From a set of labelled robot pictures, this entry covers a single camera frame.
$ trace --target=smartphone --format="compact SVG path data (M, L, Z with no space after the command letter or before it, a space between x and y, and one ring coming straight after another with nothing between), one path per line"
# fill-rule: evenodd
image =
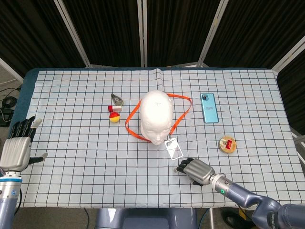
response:
M218 123L218 114L213 93L203 93L201 96L201 104L205 123Z

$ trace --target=lanyard strap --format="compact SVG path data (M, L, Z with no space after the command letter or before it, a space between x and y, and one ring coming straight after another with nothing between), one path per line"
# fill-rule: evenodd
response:
M168 97L171 97L171 98L181 98L181 99L186 99L190 102L190 107L179 117L179 119L175 122L175 124L172 126L170 132L169 132L169 135L171 135L174 130L176 129L176 127L179 125L179 123L181 122L181 120L185 117L185 115L189 112L190 108L192 107L192 100L186 96L183 96L183 95L178 95L178 94L170 94L170 93L166 93L168 95ZM129 123L129 120L131 120L131 118L133 117L133 115L137 112L137 110L139 109L140 107L140 104L141 104L141 100L138 102L137 106L133 109L133 111L130 113L130 115L128 116L128 118L126 119L125 121L125 127L126 127L126 130L128 131L128 133L130 133L132 136L138 138L138 139L141 139L141 140L144 140L144 141L147 141L147 142L150 142L150 140L138 135L137 133L135 133L134 131L132 131L131 129L129 129L128 127L128 123Z

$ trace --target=cable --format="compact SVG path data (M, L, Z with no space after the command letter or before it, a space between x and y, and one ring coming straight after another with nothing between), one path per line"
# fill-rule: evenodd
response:
M246 214L246 212L245 212L239 205L238 205L238 207L239 207L239 209L244 213L244 215L245 215L249 220L252 221L252 218L249 217L249 216Z
M14 215L17 214L17 212L18 212L18 210L19 210L19 208L20 208L20 206L21 206L21 201L22 201L22 191L21 191L21 188L20 188L20 200L19 200L19 205L18 205L18 207L17 207L17 209L16 209Z
M15 88L12 88L13 90L12 91L10 91L10 93L12 93L13 91L19 91L18 89L15 89ZM6 97L8 97L9 95L10 95L10 93L8 93L7 95L0 95L0 96L5 96L4 97L4 99L6 98Z
M203 223L204 217L205 217L206 213L207 213L209 210L210 210L210 209L208 208L208 209L205 211L205 213L202 215L201 220L200 220L200 223L199 223L198 229L201 228L201 224Z
M3 114L3 112L2 112L2 109L0 108L0 112L1 112L1 114L2 114L2 119L3 119L3 121L4 122L10 122L11 121L11 119L10 120L5 120L5 118L4 118L4 114Z
M9 80L9 81L7 81L7 82L3 82L3 83L0 83L0 84L9 83L9 82L12 82L12 81L15 81L15 80L17 80L17 79Z
M85 212L87 214L87 217L88 217L88 223L87 223L87 227L86 227L86 229L88 229L89 228L90 217L89 217L89 214L87 212L87 209L84 208L84 210L85 210Z
M18 89L16 89L16 88L13 88L13 87L8 87L8 88L5 88L5 89L1 90L0 92L4 92L4 91L6 91L6 90L8 90L8 89L13 89L13 90L17 90L17 91L19 91L19 90L18 90Z
M14 96L6 96L2 100L2 107L4 108L12 108L16 105L17 99Z

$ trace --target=clear id card holder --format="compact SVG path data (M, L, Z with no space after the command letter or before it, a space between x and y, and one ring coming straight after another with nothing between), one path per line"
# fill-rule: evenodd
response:
M183 153L180 149L180 146L179 146L176 138L174 138L174 137L170 138L167 141L165 141L164 143L165 143L166 149L167 149L168 154L170 155L172 161L183 157Z

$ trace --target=red and yellow ball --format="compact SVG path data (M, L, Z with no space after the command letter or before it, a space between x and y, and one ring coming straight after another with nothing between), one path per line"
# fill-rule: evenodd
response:
M112 123L117 123L120 120L120 114L117 112L111 112L109 115L109 120Z

